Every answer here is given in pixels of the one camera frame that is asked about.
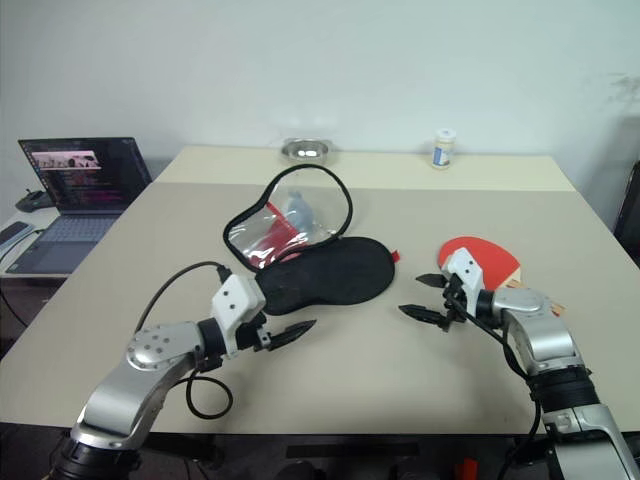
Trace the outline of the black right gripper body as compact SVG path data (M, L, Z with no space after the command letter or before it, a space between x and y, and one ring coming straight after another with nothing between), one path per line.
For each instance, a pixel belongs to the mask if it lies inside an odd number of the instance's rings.
M467 318L466 294L463 290L462 280L453 274L447 279L443 274L439 275L440 285L443 288L444 308L446 313L440 321L439 328L448 331L453 323L465 323Z

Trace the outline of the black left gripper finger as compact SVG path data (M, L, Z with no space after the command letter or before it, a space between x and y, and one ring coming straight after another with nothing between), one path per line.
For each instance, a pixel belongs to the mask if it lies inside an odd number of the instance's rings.
M307 320L295 323L285 328L281 333L271 336L267 347L268 351L274 351L282 348L290 343L295 342L305 333L307 333L316 324L316 320Z

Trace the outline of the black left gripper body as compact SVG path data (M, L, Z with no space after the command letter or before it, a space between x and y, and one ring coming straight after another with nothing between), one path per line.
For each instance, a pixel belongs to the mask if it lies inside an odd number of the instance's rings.
M252 349L254 352L268 350L271 334L265 329L266 322L266 316L260 312L251 321L241 323L235 332L237 349Z

